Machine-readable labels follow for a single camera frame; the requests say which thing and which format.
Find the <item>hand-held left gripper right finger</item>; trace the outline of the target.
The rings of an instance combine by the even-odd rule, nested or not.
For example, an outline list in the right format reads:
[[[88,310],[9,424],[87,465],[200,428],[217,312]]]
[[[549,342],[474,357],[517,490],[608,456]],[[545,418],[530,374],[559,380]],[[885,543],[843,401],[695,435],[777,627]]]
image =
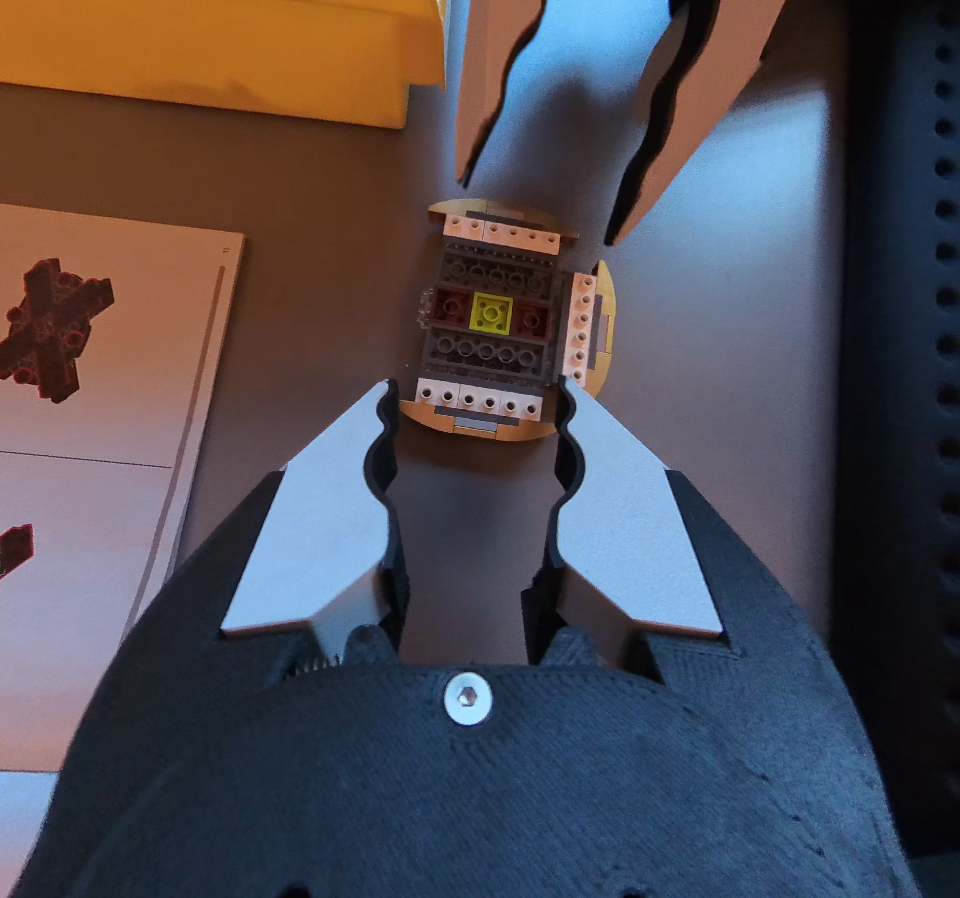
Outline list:
[[[723,629],[664,464],[570,378],[559,380],[555,475],[543,565],[523,593],[529,662],[556,631],[584,629],[629,668],[639,634],[715,640]]]

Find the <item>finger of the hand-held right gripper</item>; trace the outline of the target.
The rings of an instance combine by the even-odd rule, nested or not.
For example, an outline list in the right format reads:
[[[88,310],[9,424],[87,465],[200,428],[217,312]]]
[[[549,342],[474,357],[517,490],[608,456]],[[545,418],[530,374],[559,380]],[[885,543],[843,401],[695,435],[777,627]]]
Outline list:
[[[546,0],[470,0],[455,133],[455,172],[466,186],[502,112],[507,80],[536,34]]]
[[[671,20],[639,83],[647,113],[605,244],[620,243],[661,197],[757,70],[785,0],[669,0]]]

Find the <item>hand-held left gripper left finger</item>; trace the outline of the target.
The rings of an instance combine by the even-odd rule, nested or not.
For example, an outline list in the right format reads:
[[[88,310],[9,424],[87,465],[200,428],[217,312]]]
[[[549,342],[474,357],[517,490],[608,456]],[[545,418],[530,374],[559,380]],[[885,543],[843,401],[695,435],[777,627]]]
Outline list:
[[[307,628],[329,660],[360,626],[399,645],[410,589],[386,494],[399,425],[397,382],[381,381],[287,463],[222,632]]]

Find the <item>toy brick model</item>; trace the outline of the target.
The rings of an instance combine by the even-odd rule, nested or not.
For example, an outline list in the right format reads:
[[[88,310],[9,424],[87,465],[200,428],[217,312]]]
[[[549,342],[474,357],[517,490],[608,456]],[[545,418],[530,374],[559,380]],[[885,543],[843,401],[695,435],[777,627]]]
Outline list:
[[[596,396],[610,370],[617,299],[606,263],[565,270],[562,250],[579,235],[538,210],[460,198],[428,216],[442,226],[440,265],[419,305],[414,399],[400,410],[453,435],[554,434],[557,379]]]

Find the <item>grey desk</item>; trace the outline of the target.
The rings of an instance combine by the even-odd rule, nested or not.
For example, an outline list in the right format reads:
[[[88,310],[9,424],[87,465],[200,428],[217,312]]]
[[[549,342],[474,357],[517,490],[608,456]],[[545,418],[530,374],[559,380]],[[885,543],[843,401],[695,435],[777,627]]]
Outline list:
[[[836,5],[791,3],[742,97],[610,248],[666,0],[548,0],[463,190],[453,134],[469,5],[451,0],[446,89],[414,88],[402,130],[2,87],[2,205],[244,238],[180,559],[376,381],[412,393],[416,311],[439,264],[427,206],[487,197],[576,230],[568,266],[607,262],[616,314],[600,401],[823,631],[842,258]],[[2,890],[53,773],[2,775]]]

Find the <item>printed instruction sheet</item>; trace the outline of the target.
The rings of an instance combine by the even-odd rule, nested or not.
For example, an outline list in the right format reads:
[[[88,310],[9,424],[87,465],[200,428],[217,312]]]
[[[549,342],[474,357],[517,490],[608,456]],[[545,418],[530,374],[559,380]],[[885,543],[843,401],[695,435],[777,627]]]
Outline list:
[[[30,364],[2,380],[2,532],[32,538],[2,578],[2,770],[56,772],[172,571],[244,238],[13,205],[1,227],[2,339],[38,262],[113,293],[68,340],[66,397]]]

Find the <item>black perforated panel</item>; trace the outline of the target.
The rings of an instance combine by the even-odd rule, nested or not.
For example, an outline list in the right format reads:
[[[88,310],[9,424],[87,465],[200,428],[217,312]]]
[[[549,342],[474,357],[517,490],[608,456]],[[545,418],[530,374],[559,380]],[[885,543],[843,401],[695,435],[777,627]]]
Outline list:
[[[958,848],[958,0],[853,0],[831,647],[910,854]]]

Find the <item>yellow plastic bin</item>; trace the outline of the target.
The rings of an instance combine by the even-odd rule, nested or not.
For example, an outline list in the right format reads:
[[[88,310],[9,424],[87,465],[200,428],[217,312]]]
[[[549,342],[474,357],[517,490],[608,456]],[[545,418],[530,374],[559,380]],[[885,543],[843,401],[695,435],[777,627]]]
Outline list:
[[[401,128],[450,0],[1,0],[2,80]]]

